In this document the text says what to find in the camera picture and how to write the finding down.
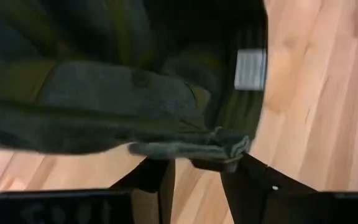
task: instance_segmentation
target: black object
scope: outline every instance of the black object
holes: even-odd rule
[[[0,224],[170,223],[175,161],[144,160],[110,189],[1,192]]]
[[[271,194],[307,194],[305,186],[246,154],[235,172],[222,172],[222,184],[234,223],[262,223]]]
[[[272,194],[260,223],[358,223],[358,193]]]

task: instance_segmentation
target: wooden floor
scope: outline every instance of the wooden floor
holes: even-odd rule
[[[358,0],[267,0],[269,73],[251,154],[318,190],[358,190]],[[143,158],[0,151],[0,190],[107,187]],[[172,223],[232,223],[218,174],[177,162]]]

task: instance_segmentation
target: clothing label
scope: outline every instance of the clothing label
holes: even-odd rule
[[[237,90],[264,90],[266,81],[266,49],[241,49],[237,51]]]

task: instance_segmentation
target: white tag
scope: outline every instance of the white tag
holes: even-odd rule
[[[237,90],[264,90],[266,60],[265,49],[238,50],[234,88]]]

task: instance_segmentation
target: green jacket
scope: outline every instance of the green jacket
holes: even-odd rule
[[[265,52],[267,21],[262,6],[258,21],[238,22],[255,20],[231,15],[238,2],[0,0],[0,148],[248,152],[264,93],[234,89],[236,55]]]

